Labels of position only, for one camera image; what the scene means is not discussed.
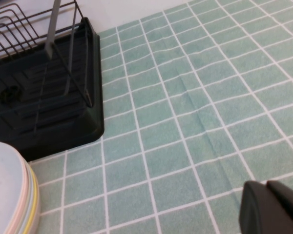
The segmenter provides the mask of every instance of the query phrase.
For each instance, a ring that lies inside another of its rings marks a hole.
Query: black dish drying rack
[[[57,29],[59,15],[70,25]],[[42,35],[34,23],[46,20]],[[77,2],[28,17],[15,3],[0,7],[0,141],[30,161],[103,132],[100,38]]]

